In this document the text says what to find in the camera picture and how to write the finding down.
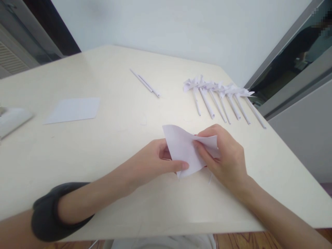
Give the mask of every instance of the forearm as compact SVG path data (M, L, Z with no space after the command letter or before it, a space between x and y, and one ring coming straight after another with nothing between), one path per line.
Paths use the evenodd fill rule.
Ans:
M120 166L99 180L79 188L59 201L58 214L65 224L76 224L134 191Z
M283 248L332 248L311 226L264 191L253 179L237 193Z
M48 243L38 240L31 229L33 210L26 210L0 222L0 248L44 248Z
M65 224L77 224L99 210L134 191L130 174L123 167L63 196L58 203L58 216ZM0 248L44 248L31 228L33 209L0 222Z

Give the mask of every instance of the fingers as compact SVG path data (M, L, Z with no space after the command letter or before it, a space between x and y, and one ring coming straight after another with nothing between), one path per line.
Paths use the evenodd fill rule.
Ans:
M151 143L153 143L153 145L159 148L161 151L163 151L167 147L167 142L165 138L152 140Z
M206 162L206 165L208 167L214 167L215 161L213 157L210 155L210 153L205 149L203 144L201 144L198 141L193 141L194 147L198 151L199 155L203 158L204 162Z
M170 155L170 152L169 151L161 151L160 152L160 156L159 156L161 159L169 159L169 160L172 160L172 157Z
M161 160L160 164L161 164L162 174L168 172L178 172L189 168L188 163L179 160L175 161Z
M211 137L217 135L218 131L226 131L218 124L214 124L197 134L199 137Z

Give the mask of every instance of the rolled paper stick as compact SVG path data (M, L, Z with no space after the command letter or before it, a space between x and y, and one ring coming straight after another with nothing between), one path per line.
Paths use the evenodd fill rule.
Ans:
M266 129L266 126L261 118L261 116L258 113L258 110L254 107L254 105L250 102L250 100L248 99L248 97L245 97L246 102L248 103L248 105L251 107L251 110L254 112L256 118L258 119L258 121L260 122L260 124L263 126L264 129Z
M200 110L200 106L198 105L198 99L197 99L197 96L196 96L196 93L195 93L195 89L193 89L193 94L194 94L194 99L195 99L195 104L196 104L196 107L197 107L198 115L200 116L201 115L201 110Z
M202 98L203 98L203 100L204 100L204 103L205 103L205 105L206 105L207 110L208 110L209 113L210 113L211 118L214 119L214 112L212 111L212 108L211 108L211 106L210 106L210 103L209 103L208 100L206 99L206 96L205 96L205 93L204 93L203 89L200 87L199 90L200 90L200 92L201 92Z
M219 97L220 97L220 102L221 102L222 108L224 109L224 112L226 114L226 118L228 120L228 123L231 124L231 121L230 121L230 119L228 117L228 114L227 114L227 111L226 111L226 108L225 108L225 105L224 105L224 100L223 100L220 92L219 92Z
M160 98L160 93L158 93L154 88L152 88L151 87L151 85L142 77L142 76L140 76L140 75L138 75L144 82L145 82L145 84L147 84L148 85L148 87L150 87L151 88L151 90L153 91L153 93L158 97L158 98Z
M240 120L241 116L240 116L238 110L235 107L235 104L234 104L234 101L233 101L233 95L232 94L231 95L227 94L227 98L229 100L229 103L231 104L231 107L233 109L233 112L234 112L235 116L237 117L238 120Z
M242 106L242 104L241 104L241 102L240 102L240 98L239 98L239 96L238 96L237 94L234 94L234 95L235 95L236 100L238 101L238 104L239 104L239 107L240 107L240 110L241 110L243 116L245 117L245 119L246 119L248 125L250 125L251 123L250 123L250 121L249 121L249 118L248 118L247 114L245 113L245 111L244 111L244 109L243 109L243 106Z
M133 70L129 69L138 79L142 84L150 91L152 92L152 89L144 82L144 80L141 79L141 77L138 76Z
M218 111L219 111L219 113L220 113L222 119L224 120L225 123L227 123L226 118L225 118L224 114L222 113L222 111L221 111L221 109L220 109L220 106L218 105L218 102L217 102L217 100L215 99L215 96L214 96L212 90L209 89L209 92L210 92L210 94L211 94L211 96L212 96L212 98L213 98L213 101L214 101L215 105L216 105L217 108L218 108Z

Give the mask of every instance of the wooden floor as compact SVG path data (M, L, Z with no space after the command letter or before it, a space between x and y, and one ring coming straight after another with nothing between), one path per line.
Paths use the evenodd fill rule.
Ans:
M332 243L332 228L318 229ZM269 232L215 234L218 249L280 249L281 246ZM88 249L93 241L55 243L44 249ZM98 241L92 249L102 249L104 241Z

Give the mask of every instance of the white table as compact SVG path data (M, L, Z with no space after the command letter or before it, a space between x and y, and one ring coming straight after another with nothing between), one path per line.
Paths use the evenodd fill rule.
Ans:
M158 99L129 71L160 93ZM267 124L264 130L243 100L252 122L222 121L213 100L212 120L199 96L198 116L183 82L203 74L231 82L219 66L128 48L106 46L0 81L6 107L35 117L5 137L0 146L0 220L31 208L52 187L94 181L112 171L152 139L162 125L198 133L219 123L245 148L248 174L267 192L315 228L332 227L332 200ZM58 101L100 97L95 119L43 125ZM261 231L264 227L207 169L187 178L163 175L97 213L66 240Z

